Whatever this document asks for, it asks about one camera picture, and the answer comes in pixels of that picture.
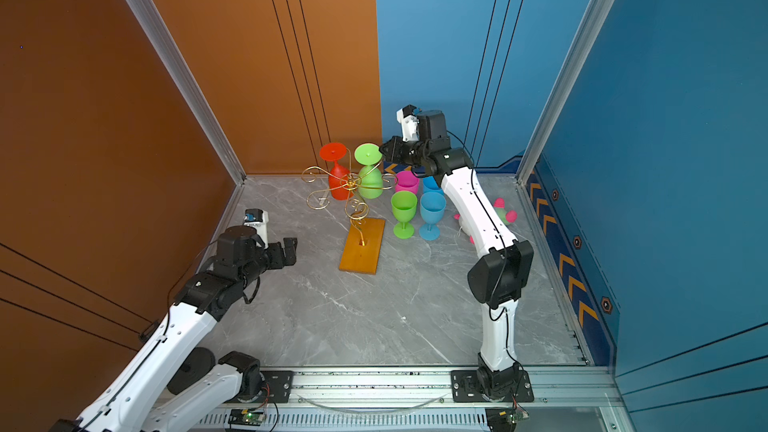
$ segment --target pink cup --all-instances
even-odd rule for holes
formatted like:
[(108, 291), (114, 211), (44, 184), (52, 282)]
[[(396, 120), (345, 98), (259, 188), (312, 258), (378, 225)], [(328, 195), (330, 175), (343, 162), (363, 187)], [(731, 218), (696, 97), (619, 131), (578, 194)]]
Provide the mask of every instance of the pink cup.
[(414, 176), (413, 172), (410, 170), (401, 170), (395, 175), (397, 177), (395, 192), (407, 190), (408, 192), (418, 194), (418, 177)]

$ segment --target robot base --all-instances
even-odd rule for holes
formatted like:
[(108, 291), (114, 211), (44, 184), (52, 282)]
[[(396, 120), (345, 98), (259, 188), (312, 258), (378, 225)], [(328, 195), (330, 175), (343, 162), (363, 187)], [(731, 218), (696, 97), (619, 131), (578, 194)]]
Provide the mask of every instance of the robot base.
[(453, 370), (454, 402), (533, 402), (531, 379), (519, 362), (504, 370), (490, 370), (478, 355), (477, 370)]

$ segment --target orange wall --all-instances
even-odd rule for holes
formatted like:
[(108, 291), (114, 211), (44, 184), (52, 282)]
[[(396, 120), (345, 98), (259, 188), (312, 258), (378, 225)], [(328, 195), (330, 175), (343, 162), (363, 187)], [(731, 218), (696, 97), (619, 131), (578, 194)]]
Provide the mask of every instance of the orange wall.
[(376, 0), (154, 0), (247, 173), (381, 141)]
[[(160, 318), (231, 178), (124, 0), (0, 0), (0, 16), (0, 242)], [(119, 324), (0, 274), (3, 429), (47, 430), (148, 322), (6, 248), (0, 270)]]

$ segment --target orange wooden base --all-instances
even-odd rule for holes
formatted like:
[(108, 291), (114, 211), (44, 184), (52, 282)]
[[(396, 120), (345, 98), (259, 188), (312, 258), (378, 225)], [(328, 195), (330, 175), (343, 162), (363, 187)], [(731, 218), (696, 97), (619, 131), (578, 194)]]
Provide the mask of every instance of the orange wooden base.
[(375, 274), (379, 265), (379, 251), (382, 248), (384, 238), (383, 218), (366, 218), (360, 226), (362, 235), (366, 238), (366, 244), (360, 245), (360, 233), (356, 228), (350, 227), (350, 233), (346, 236), (344, 253), (341, 255), (339, 270), (344, 272), (359, 272), (361, 274)]

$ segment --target wine glass base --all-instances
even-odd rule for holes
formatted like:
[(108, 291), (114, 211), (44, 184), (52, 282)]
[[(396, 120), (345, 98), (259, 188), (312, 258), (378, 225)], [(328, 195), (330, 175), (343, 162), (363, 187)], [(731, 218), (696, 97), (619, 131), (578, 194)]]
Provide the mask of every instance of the wine glass base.
[(413, 237), (414, 228), (406, 222), (405, 227), (403, 227), (403, 224), (398, 224), (392, 232), (394, 232), (395, 236), (398, 238), (410, 238)]
[(435, 240), (440, 236), (440, 229), (438, 226), (429, 227), (429, 224), (424, 224), (418, 228), (418, 234), (421, 235), (424, 240)]

